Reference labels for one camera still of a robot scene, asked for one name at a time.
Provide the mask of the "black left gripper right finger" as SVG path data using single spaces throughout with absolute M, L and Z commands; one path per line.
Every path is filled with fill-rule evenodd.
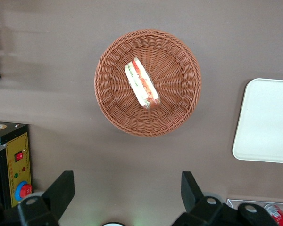
M 181 197 L 186 212 L 174 226 L 276 226 L 276 221 L 262 207 L 242 203 L 233 209 L 218 198 L 205 196 L 193 174 L 182 172 Z

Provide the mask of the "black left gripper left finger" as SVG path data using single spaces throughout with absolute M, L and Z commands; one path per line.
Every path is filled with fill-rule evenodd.
M 32 193 L 7 210 L 0 204 L 0 226 L 58 226 L 74 195 L 74 172 L 66 170 L 45 192 Z

